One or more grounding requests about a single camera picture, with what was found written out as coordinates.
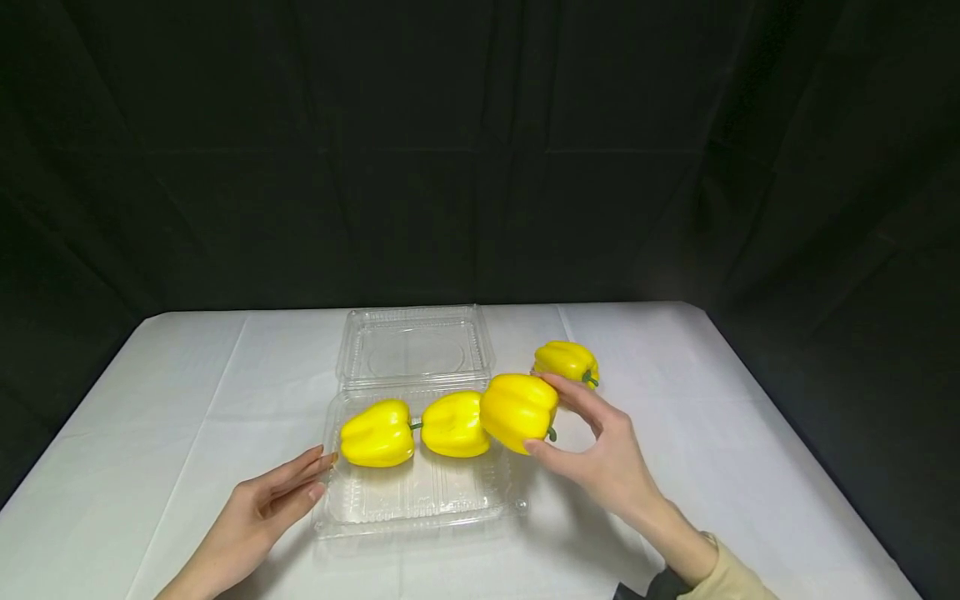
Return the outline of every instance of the table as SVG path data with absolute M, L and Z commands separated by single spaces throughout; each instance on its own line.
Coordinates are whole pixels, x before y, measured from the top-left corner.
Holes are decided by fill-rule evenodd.
M 168 313 L 134 332 L 0 513 L 0 597 L 152 598 L 237 482 L 315 444 L 346 309 Z M 660 487 L 780 598 L 918 598 L 700 309 L 487 306 L 495 372 L 551 339 L 591 348 Z M 559 413 L 561 446 L 588 428 Z M 529 465 L 529 515 L 338 555 L 310 519 L 229 598 L 610 598 L 662 561 Z

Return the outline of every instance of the bell pepper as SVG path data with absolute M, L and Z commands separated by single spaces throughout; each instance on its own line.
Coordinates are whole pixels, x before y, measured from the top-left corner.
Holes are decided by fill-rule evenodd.
M 529 454 L 524 440 L 557 440 L 553 418 L 557 391 L 539 377 L 505 373 L 493 378 L 480 398 L 480 422 L 487 433 L 518 454 Z
M 441 397 L 420 418 L 423 444 L 453 458 L 480 456 L 490 449 L 490 437 L 480 425 L 480 393 L 473 390 Z
M 414 455 L 410 408 L 402 400 L 380 400 L 344 423 L 340 453 L 358 467 L 396 467 Z
M 534 352 L 534 371 L 554 372 L 557 375 L 582 381 L 592 390 L 600 385 L 597 359 L 588 349 L 573 342 L 555 340 Z

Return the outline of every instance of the black curtain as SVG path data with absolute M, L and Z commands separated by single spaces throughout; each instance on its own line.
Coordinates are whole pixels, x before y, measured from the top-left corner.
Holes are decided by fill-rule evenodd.
M 11 0 L 0 495 L 169 310 L 687 300 L 960 562 L 953 1 Z

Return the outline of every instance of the forearm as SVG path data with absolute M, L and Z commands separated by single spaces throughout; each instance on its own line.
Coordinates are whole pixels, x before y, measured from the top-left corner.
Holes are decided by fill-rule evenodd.
M 717 564 L 716 546 L 665 498 L 659 498 L 647 508 L 637 507 L 624 520 L 646 538 L 663 556 L 667 566 L 692 587 L 704 581 Z
M 156 600 L 213 600 L 216 596 L 201 577 L 190 571 L 188 565 L 167 584 Z

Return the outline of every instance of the plastic clamshell container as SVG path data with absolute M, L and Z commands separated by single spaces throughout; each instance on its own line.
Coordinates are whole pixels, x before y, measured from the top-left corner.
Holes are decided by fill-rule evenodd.
M 399 398 L 414 421 L 434 400 L 482 392 L 492 352 L 478 306 L 354 310 L 347 317 L 337 373 L 342 391 L 327 410 L 324 444 L 340 447 L 344 423 L 375 402 Z M 475 523 L 522 513 L 520 460 L 494 441 L 475 458 L 435 454 L 414 433 L 416 452 L 393 468 L 341 459 L 314 509 L 321 539 L 390 534 Z

